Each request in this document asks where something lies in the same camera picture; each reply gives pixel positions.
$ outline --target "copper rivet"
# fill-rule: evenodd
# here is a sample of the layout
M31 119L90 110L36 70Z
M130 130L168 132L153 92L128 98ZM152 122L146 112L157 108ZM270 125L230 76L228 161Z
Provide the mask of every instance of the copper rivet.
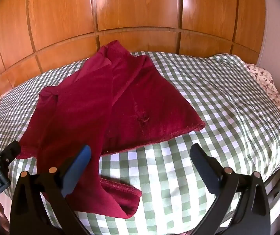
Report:
M50 167L50 169L48 170L49 173L55 173L57 171L56 167Z
M257 178L261 177L261 174L258 171L253 172L253 175Z
M231 173L232 173L232 168L230 168L230 167L225 167L225 168L224 168L224 171L225 171L227 174L231 174Z
M26 175L28 175L28 172L26 172L26 171L23 171L23 172L20 173L20 176L23 177L23 178L24 178Z

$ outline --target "wooden headboard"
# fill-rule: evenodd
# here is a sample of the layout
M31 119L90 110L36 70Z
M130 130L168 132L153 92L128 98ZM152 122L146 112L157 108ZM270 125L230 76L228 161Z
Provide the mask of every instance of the wooden headboard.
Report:
M256 63L265 0L0 0L0 95L118 39L129 51Z

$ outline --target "checkered fabric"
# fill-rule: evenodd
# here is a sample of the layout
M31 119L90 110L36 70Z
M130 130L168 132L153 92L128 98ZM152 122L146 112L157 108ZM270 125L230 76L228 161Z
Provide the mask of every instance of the checkered fabric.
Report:
M162 52L150 56L159 73L173 84L206 122L200 132L128 152L103 156L102 176L119 179L142 191L137 213L130 219L78 213L94 234L168 234L194 228L214 201L188 150L199 143L222 166L238 173L257 170L263 179L280 167L280 111L256 83L241 59L220 54L208 59ZM85 60L39 75L8 93L0 103L0 150L19 140L28 126L41 89L57 85ZM11 198L19 174L36 173L36 159L18 159L9 166ZM45 208L59 225L50 204ZM235 196L230 207L238 202Z

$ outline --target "green and white checkered sheet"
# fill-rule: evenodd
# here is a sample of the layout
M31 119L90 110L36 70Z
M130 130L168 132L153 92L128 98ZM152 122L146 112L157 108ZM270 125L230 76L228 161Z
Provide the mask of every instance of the green and white checkered sheet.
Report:
M101 176L133 185L142 191L142 197L137 213L127 220L78 213L94 234L162 235L194 228L214 201L191 163L188 150L194 143L223 167L238 173L257 170L265 180L280 167L280 111L239 57L221 54L203 59L163 52L134 53L141 54L151 57L159 73L194 107L206 127L167 142L101 157ZM0 150L21 138L41 89L59 84L84 61L48 71L3 97ZM15 160L9 166L12 184L6 194L11 198L24 170L35 174L36 159ZM58 225L50 204L43 200L51 221Z

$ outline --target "red garment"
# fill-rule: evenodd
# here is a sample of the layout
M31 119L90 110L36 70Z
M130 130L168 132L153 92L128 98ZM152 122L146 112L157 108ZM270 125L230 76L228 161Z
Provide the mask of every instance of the red garment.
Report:
M134 57L113 41L58 86L42 89L18 158L35 156L41 173L89 145L91 160L67 202L76 211L130 218L141 191L100 178L100 155L166 141L204 126L148 56Z

